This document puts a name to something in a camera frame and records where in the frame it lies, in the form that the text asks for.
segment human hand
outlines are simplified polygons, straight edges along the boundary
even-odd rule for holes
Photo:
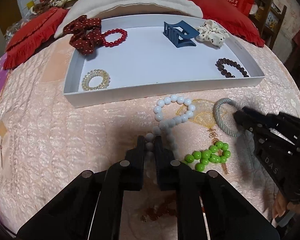
[[[277,216],[282,217],[286,210],[294,211],[296,214],[300,214],[300,203],[295,205],[291,202],[288,203],[286,198],[279,191],[272,206],[272,218]]]

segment finger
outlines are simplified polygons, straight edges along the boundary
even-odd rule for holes
[[[278,202],[279,202],[279,205],[280,205],[281,209],[286,211],[287,210],[287,205],[288,205],[287,199],[281,193],[279,193],[277,195],[277,199],[278,199]]]
[[[281,207],[280,201],[279,201],[278,198],[276,198],[274,204],[275,204],[275,209],[276,209],[277,212],[278,212],[278,216],[279,216],[279,217],[282,217],[282,215],[284,214],[284,212],[285,212],[286,210],[285,210],[284,208]]]
[[[273,203],[273,206],[272,206],[272,218],[275,219],[276,217],[278,216],[278,212],[275,208],[275,204]]]

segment metal screw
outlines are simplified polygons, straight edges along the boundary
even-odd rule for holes
[[[180,161],[178,161],[178,160],[172,160],[172,161],[170,162],[170,164],[171,164],[172,166],[174,166],[174,167],[177,167],[177,166],[180,165]]]
[[[211,171],[208,172],[208,175],[210,177],[215,178],[216,176],[218,176],[218,172],[216,172],[215,170],[211,170]]]
[[[92,171],[83,171],[81,173],[81,176],[84,177],[85,179],[91,177],[91,175],[92,175]]]
[[[120,165],[121,165],[122,167],[127,167],[127,166],[130,165],[130,162],[127,161],[127,160],[123,160],[123,161],[120,161]]]

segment white beaded bracelet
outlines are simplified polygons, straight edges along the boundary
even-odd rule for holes
[[[169,105],[171,102],[177,102],[178,104],[183,104],[187,106],[188,110],[186,111],[185,114],[182,115],[177,115],[173,117],[172,119],[164,120],[163,119],[163,113],[162,113],[162,108],[165,105]],[[193,118],[194,116],[194,110],[195,106],[191,103],[191,99],[189,98],[184,98],[183,96],[177,96],[177,95],[171,95],[170,97],[165,97],[163,100],[160,99],[157,101],[157,105],[153,108],[153,111],[155,113],[154,118],[159,122],[158,126],[154,126],[152,128],[151,133],[147,133],[145,135],[146,139],[146,149],[147,149],[147,154],[146,158],[151,158],[153,156],[153,148],[154,148],[154,138],[155,136],[161,135],[161,131],[164,131],[166,133],[166,138],[167,141],[170,143],[170,147],[173,151],[174,154],[177,153],[177,148],[178,145],[176,144],[175,137],[172,134],[172,128],[180,123],[184,123],[188,121],[189,118]]]
[[[102,82],[100,83],[100,85],[98,85],[97,87],[89,87],[90,80],[98,76],[102,77]],[[106,88],[107,86],[109,86],[109,83],[110,83],[109,74],[102,69],[95,69],[93,71],[91,70],[90,72],[87,73],[87,75],[84,76],[82,80],[82,89],[85,91],[98,90],[98,89]]]

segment red polka dot scrunchie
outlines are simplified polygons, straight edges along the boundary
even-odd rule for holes
[[[95,46],[102,45],[101,19],[87,19],[82,15],[63,28],[64,34],[73,34],[70,45],[75,47],[82,55],[93,53]]]

